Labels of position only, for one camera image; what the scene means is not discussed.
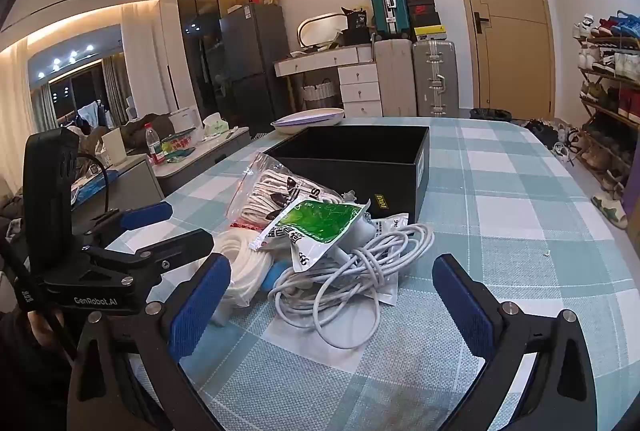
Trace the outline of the person's left hand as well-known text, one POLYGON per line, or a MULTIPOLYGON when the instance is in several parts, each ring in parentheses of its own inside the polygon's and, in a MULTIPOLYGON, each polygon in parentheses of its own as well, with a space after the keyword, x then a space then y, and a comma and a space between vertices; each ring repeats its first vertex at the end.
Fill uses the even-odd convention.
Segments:
POLYGON ((45 349, 54 349, 58 346, 58 340, 47 319, 35 311, 27 313, 28 323, 32 335, 45 349))

